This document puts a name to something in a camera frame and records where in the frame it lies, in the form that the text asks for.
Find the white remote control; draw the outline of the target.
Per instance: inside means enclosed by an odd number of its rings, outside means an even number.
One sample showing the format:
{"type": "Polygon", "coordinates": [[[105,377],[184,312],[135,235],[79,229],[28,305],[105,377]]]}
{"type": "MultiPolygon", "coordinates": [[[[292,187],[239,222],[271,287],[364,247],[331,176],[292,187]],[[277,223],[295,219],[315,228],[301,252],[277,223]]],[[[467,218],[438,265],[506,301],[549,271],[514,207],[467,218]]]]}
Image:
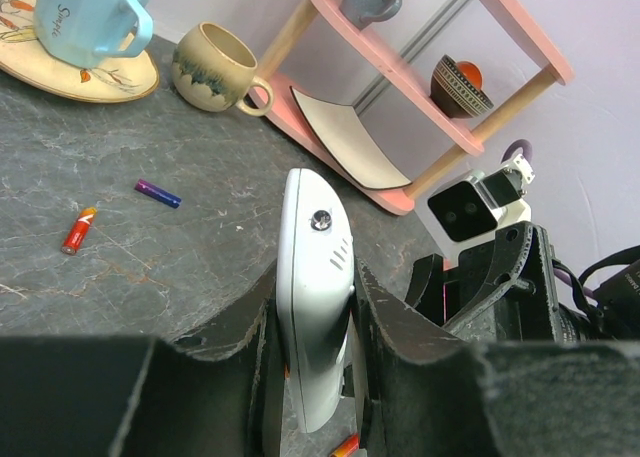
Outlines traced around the white remote control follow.
{"type": "Polygon", "coordinates": [[[290,170],[276,309],[292,404],[304,433],[323,427],[340,400],[354,272],[353,236],[337,193],[310,169],[290,170]]]}

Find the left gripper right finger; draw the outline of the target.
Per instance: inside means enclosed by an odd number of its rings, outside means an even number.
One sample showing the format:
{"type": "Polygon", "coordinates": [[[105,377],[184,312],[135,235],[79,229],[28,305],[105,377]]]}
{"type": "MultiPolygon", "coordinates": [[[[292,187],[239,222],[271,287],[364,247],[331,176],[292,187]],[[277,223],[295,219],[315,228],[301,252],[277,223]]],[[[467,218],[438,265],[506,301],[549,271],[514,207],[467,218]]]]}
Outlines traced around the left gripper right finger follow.
{"type": "Polygon", "coordinates": [[[358,263],[354,380],[371,456],[635,456],[635,342],[473,342],[358,263]]]}

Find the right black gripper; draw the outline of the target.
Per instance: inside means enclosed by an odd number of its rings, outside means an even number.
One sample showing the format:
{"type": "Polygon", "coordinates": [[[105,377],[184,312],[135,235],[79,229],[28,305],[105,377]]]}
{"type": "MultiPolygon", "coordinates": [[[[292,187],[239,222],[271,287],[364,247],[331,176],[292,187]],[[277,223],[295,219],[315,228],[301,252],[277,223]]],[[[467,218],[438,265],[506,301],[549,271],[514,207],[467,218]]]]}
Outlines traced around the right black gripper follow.
{"type": "Polygon", "coordinates": [[[462,251],[414,262],[405,302],[465,341],[585,342],[590,322],[560,304],[546,230],[520,222],[462,251]]]}

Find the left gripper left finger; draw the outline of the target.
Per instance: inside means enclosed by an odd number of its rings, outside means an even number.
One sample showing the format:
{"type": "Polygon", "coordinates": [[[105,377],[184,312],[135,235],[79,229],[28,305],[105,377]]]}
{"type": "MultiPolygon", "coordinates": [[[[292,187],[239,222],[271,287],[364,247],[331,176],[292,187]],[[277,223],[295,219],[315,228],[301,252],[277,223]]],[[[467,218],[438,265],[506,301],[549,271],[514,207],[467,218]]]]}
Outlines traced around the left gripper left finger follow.
{"type": "Polygon", "coordinates": [[[139,336],[1,341],[5,456],[276,456],[284,362],[269,267],[173,342],[139,336]]]}

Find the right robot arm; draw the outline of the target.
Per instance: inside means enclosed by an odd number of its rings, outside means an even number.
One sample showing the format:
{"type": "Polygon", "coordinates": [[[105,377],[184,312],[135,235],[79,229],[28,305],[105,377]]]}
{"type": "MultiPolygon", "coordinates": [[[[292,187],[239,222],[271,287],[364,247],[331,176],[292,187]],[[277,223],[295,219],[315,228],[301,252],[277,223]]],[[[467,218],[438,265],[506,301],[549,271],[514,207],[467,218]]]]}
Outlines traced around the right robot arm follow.
{"type": "Polygon", "coordinates": [[[464,340],[636,340],[639,249],[616,252],[575,275],[530,222],[463,250],[415,261],[405,301],[464,340]]]}

